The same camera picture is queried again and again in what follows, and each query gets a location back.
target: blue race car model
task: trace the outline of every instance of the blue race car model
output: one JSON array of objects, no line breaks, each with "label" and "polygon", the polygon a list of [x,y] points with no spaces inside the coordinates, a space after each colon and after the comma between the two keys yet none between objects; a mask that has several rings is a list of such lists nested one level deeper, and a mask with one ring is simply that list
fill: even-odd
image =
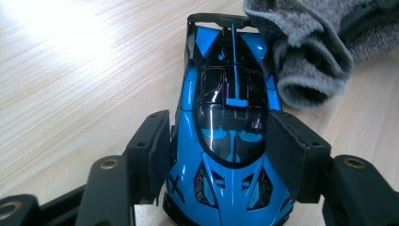
[{"label": "blue race car model", "polygon": [[[220,29],[197,25],[215,23]],[[281,225],[293,201],[266,154],[281,110],[267,44],[247,17],[188,17],[164,209],[180,225]]]}]

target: table surface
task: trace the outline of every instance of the table surface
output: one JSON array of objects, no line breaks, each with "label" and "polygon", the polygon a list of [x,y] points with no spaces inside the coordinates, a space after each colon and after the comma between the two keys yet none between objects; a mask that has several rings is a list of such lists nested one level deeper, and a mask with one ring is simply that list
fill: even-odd
[{"label": "table surface", "polygon": [[[179,99],[186,17],[244,14],[242,1],[0,1],[0,197],[46,203],[83,185],[97,159],[121,154],[138,126]],[[345,93],[295,114],[332,156],[372,162],[399,190],[399,51],[359,62]],[[286,225],[323,225],[297,204]],[[137,206],[138,225],[174,225]]]}]

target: wooden table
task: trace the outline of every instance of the wooden table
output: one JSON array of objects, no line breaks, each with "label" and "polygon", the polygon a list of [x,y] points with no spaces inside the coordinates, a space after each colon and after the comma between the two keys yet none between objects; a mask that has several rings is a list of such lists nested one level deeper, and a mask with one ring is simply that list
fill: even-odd
[{"label": "wooden table", "polygon": [[[243,14],[242,1],[0,1],[0,197],[48,202],[83,185],[97,159],[121,154],[152,112],[177,106],[186,17]],[[285,107],[331,143],[373,162],[399,190],[399,51],[357,64],[323,107]],[[297,204],[287,225],[323,225]],[[173,225],[138,206],[138,225]]]}]

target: light wood grain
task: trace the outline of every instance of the light wood grain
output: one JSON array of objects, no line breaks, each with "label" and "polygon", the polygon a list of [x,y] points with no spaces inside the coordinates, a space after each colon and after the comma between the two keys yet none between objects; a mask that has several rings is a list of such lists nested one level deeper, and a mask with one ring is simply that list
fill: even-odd
[{"label": "light wood grain", "polygon": [[[97,159],[121,154],[152,112],[177,106],[185,21],[243,14],[242,1],[0,1],[0,197],[48,202],[80,185]],[[399,190],[399,51],[361,62],[323,107],[285,107],[331,143],[373,162]],[[287,225],[323,225],[297,204]],[[138,225],[173,225],[138,206]]]}]

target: gray sock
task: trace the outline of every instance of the gray sock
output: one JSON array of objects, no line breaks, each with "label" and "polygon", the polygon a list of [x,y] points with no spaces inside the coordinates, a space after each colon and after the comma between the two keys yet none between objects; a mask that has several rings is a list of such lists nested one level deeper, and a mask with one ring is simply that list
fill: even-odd
[{"label": "gray sock", "polygon": [[354,60],[389,52],[399,24],[379,24],[345,46],[341,20],[370,0],[245,0],[244,12],[273,43],[281,99],[296,108],[319,106],[344,90]]}]

